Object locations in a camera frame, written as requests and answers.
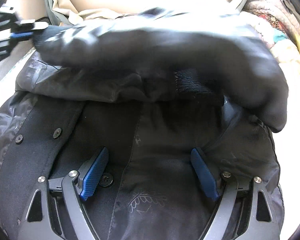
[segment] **dark fabric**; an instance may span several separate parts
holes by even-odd
[[[222,240],[230,240],[233,238],[233,235],[236,230],[237,223],[238,223],[238,217],[240,216],[240,213],[241,213],[242,204],[243,204],[242,198],[236,199],[228,226],[226,228],[226,231],[225,231],[225,234],[224,234]]]
[[[271,195],[271,202],[273,204],[274,212],[279,224],[279,229],[281,231],[284,221],[284,205],[280,185],[278,185],[278,187],[274,189]]]
[[[0,171],[9,145],[37,102],[37,95],[16,92],[0,108]]]
[[[129,70],[87,70],[46,64],[38,52],[30,57],[17,77],[16,90],[69,100],[100,102],[170,101],[208,99],[223,105],[221,91],[204,87],[194,69],[171,73],[156,72],[149,77]]]
[[[66,204],[62,197],[58,197],[58,210],[59,210],[59,217],[61,222],[62,230],[65,234],[66,240],[78,240],[73,226],[71,224],[71,220],[69,214],[66,209]]]
[[[34,44],[40,46],[46,39],[53,37],[61,31],[67,30],[71,28],[71,26],[54,26],[49,25],[48,28],[45,28],[42,32],[37,32],[32,37],[32,41]]]
[[[33,184],[48,177],[55,157],[70,136],[84,102],[40,96],[18,134],[23,142],[10,143],[0,172],[0,217],[11,240],[17,239],[21,220]],[[53,132],[62,135],[53,139]]]
[[[280,167],[272,138],[258,119],[249,121],[247,112],[241,115],[233,129],[202,150],[221,170],[230,169],[233,174],[248,177],[259,176],[267,184],[269,194],[278,185]]]
[[[200,189],[190,152],[218,135],[218,118],[195,101],[144,104],[108,239],[199,238],[214,203]]]
[[[51,172],[51,178],[63,177],[90,159],[99,146],[108,148],[109,163],[105,172],[112,174],[114,183],[109,188],[98,186],[95,194],[85,202],[90,220],[101,239],[107,239],[108,236],[114,201],[122,172],[130,158],[141,106],[139,102],[88,102]],[[60,205],[65,210],[64,203],[61,202]],[[67,239],[75,239],[71,222],[67,219],[63,222]]]
[[[208,18],[167,7],[102,25],[87,21],[35,47],[48,64],[114,75],[127,71],[141,80],[167,82],[171,72],[196,69],[203,86],[213,84],[279,132],[287,120],[284,74],[252,27],[228,6],[216,0]]]

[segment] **silver rivet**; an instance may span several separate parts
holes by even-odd
[[[40,176],[39,178],[38,178],[38,182],[44,182],[46,180],[46,177],[44,177],[44,176]]]
[[[259,177],[254,177],[254,181],[255,181],[256,183],[261,183],[261,182],[262,182],[262,179],[259,178]]]
[[[22,143],[22,141],[23,141],[23,136],[22,136],[22,134],[19,134],[16,137],[16,144],[20,144],[20,143]]]
[[[69,172],[69,176],[70,177],[75,177],[75,176],[77,176],[78,175],[78,172],[77,171],[70,171]]]
[[[60,135],[61,135],[61,133],[62,133],[62,129],[61,129],[61,128],[56,129],[56,130],[54,131],[54,133],[53,133],[53,138],[54,138],[54,139],[59,138]]]
[[[231,177],[231,173],[229,171],[223,171],[222,172],[222,175],[225,177],[225,178],[230,178]]]

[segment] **patterned fabric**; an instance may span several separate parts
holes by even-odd
[[[258,17],[261,17],[265,20],[267,20],[271,26],[279,31],[282,31],[284,34],[287,35],[287,29],[286,27],[272,14],[262,14],[262,13],[257,13],[256,14]]]
[[[240,13],[239,17],[243,22],[255,29],[260,39],[266,44],[268,49],[271,49],[278,41],[288,38],[285,33],[272,27],[272,25],[263,17],[258,17],[253,13],[244,11]]]
[[[295,39],[295,33],[300,36],[300,23],[281,0],[248,0],[243,9],[253,14],[271,14],[283,23],[290,38]]]

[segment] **screw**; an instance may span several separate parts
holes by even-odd
[[[56,130],[54,131],[54,133],[53,133],[53,138],[54,138],[54,139],[59,138],[60,135],[61,135],[61,133],[62,133],[62,129],[61,129],[61,128],[56,129]]]
[[[262,179],[259,178],[259,177],[254,177],[254,181],[255,181],[256,183],[261,183],[261,182],[262,182]]]
[[[23,136],[22,136],[22,134],[19,134],[16,137],[16,144],[20,144],[20,143],[22,143],[22,141],[23,141]]]
[[[225,177],[225,178],[230,178],[231,177],[231,173],[229,171],[223,171],[222,172],[222,175]]]
[[[70,171],[69,172],[69,176],[70,177],[75,177],[75,176],[77,176],[78,175],[78,172],[77,171]]]
[[[39,178],[38,178],[38,182],[44,182],[46,180],[46,177],[44,177],[44,176],[40,176]]]
[[[99,185],[101,187],[110,187],[113,183],[113,176],[110,173],[105,172],[102,174]]]

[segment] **stitching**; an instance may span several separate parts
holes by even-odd
[[[138,131],[138,128],[139,128],[139,122],[140,122],[141,115],[142,115],[142,110],[140,111],[138,123],[137,123],[137,125],[136,125],[136,130],[135,130],[135,132],[134,132],[134,136],[133,136],[133,144],[132,144],[132,149],[131,149],[130,158],[129,158],[128,164],[125,166],[125,168],[124,168],[124,170],[123,170],[123,172],[122,172],[122,175],[121,175],[121,180],[120,180],[120,185],[119,185],[117,197],[115,198],[114,206],[113,206],[113,210],[112,210],[112,215],[111,215],[111,221],[110,221],[110,227],[109,227],[109,232],[108,232],[108,238],[107,238],[107,240],[109,240],[110,234],[111,234],[111,227],[112,227],[113,219],[114,219],[114,210],[115,210],[115,208],[116,208],[116,206],[117,206],[118,196],[119,196],[119,193],[120,193],[120,190],[121,190],[121,186],[122,186],[122,181],[123,181],[123,175],[124,175],[126,169],[128,168],[130,162],[131,162],[132,155],[133,155],[133,150],[134,150],[134,148],[135,148],[135,141],[136,141],[135,138],[136,138],[137,131]]]

